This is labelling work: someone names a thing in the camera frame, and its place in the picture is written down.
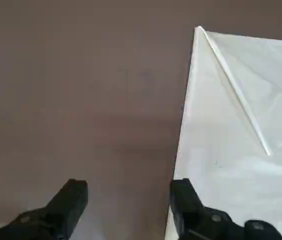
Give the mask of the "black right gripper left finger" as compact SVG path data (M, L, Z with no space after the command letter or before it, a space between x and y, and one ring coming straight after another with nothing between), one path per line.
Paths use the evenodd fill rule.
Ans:
M68 240L87 205L87 181L69 179L44 207L0 227L0 240Z

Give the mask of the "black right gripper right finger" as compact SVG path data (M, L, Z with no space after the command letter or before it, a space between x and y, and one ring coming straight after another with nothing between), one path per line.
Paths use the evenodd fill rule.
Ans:
M266 221L240 226L226 212L204 206L188 178L171 181L170 207L180 240L282 240Z

